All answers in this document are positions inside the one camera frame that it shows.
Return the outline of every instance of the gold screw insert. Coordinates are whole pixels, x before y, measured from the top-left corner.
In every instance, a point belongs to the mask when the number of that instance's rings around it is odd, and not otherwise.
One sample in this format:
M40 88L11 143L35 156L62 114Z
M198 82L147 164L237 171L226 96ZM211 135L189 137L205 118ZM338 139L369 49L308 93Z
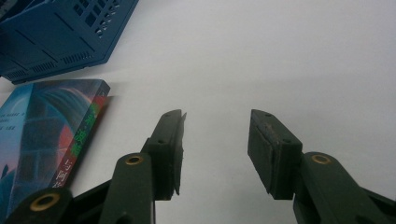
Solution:
M137 165L143 161L143 157L140 156L132 156L126 159L125 163L128 165Z
M314 155L312 156L312 160L323 165L327 165L332 162L328 157L322 155Z
M61 196L58 193L47 193L42 195L41 197L38 197L35 199L31 204L30 204L30 210L34 212L41 212L44 210L47 210L51 208L53 205L55 205L59 200L61 199Z

